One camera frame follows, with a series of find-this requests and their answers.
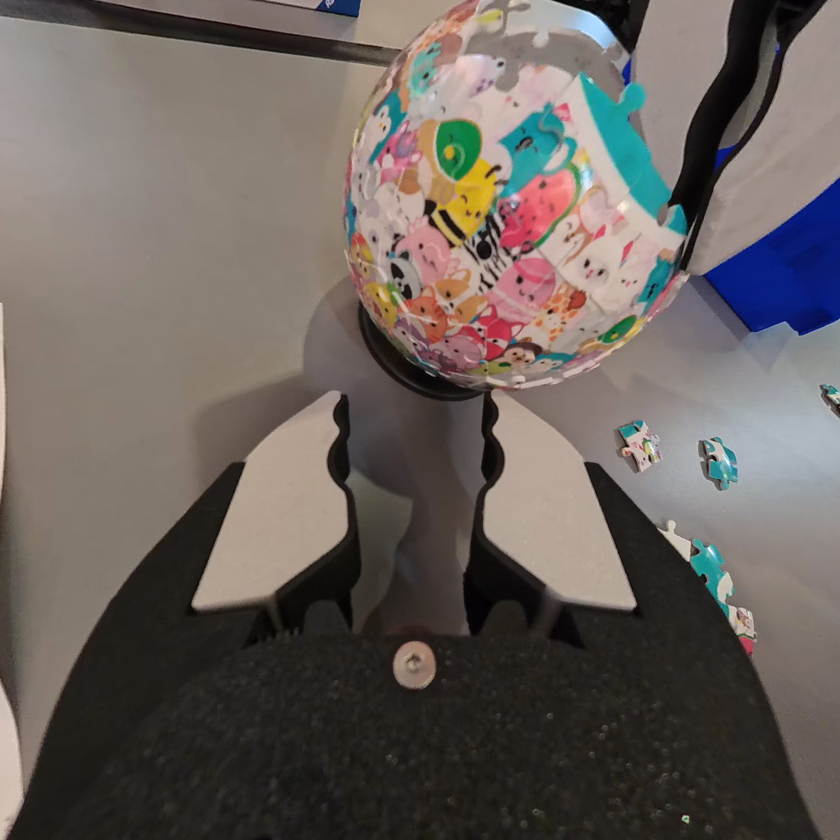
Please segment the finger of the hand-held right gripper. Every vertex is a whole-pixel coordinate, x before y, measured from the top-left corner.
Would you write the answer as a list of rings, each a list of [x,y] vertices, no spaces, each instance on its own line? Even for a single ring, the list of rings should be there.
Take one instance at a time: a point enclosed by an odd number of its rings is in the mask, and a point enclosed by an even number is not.
[[[704,275],[838,177],[839,2],[807,2],[765,39],[779,2],[735,2],[722,68],[686,136],[682,268]]]
[[[633,55],[642,124],[671,204],[703,214],[744,150],[781,151],[781,2],[650,2]]]

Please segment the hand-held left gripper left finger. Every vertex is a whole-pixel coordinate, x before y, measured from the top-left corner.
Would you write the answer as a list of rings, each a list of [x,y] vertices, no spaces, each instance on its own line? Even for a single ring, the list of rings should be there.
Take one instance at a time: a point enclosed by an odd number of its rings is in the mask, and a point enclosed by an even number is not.
[[[264,607],[279,628],[296,632],[312,604],[333,602],[352,627],[361,546],[349,437],[349,398],[327,392],[247,455],[192,598],[195,612]]]

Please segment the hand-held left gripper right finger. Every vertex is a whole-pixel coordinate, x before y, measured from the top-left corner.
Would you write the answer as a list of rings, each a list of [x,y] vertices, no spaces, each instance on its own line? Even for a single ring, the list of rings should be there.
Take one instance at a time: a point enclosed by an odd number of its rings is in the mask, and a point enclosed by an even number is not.
[[[526,629],[545,601],[633,614],[637,599],[584,457],[504,392],[484,395],[480,429],[484,484],[463,575],[470,635],[505,602]]]

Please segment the colourful puzzle ball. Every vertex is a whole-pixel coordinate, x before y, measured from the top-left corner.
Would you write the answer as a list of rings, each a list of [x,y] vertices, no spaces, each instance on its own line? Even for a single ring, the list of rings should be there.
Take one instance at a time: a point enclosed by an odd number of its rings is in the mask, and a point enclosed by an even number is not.
[[[409,361],[488,391],[560,383],[676,297],[689,226],[628,62],[588,10],[472,1],[388,66],[352,141],[345,255]]]

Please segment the colourful puzzle piece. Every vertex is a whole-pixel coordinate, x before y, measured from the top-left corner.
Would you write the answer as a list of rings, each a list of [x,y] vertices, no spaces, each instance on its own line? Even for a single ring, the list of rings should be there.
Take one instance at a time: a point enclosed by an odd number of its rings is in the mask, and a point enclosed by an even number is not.
[[[745,653],[752,657],[758,641],[752,612],[745,607],[728,605],[728,621]]]
[[[645,421],[633,421],[617,429],[623,439],[621,455],[632,458],[638,473],[644,473],[661,461],[660,438]]]

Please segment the black ball stand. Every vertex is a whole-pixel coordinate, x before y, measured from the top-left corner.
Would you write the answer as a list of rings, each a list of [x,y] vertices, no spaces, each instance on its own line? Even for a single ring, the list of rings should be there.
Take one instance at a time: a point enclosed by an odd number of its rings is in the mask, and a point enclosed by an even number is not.
[[[409,361],[375,325],[363,303],[357,307],[360,334],[373,360],[384,373],[408,391],[442,403],[461,403],[483,396],[486,388],[457,385]]]

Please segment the paper sheet with ball pictures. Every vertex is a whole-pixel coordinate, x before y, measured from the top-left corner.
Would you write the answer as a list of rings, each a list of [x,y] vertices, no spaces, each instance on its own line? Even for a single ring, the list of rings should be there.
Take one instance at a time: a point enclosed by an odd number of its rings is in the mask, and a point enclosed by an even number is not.
[[[1,306],[1,492],[5,487],[7,452],[7,382],[5,309]],[[1,681],[1,838],[6,838],[24,799],[18,724],[4,681]]]

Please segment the blue plastic bin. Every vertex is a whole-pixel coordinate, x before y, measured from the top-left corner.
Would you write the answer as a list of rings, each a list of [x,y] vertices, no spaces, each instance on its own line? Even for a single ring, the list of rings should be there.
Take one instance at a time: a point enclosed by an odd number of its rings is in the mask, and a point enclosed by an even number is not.
[[[805,335],[838,320],[838,249],[838,152],[807,140],[723,170],[689,264],[750,331]]]

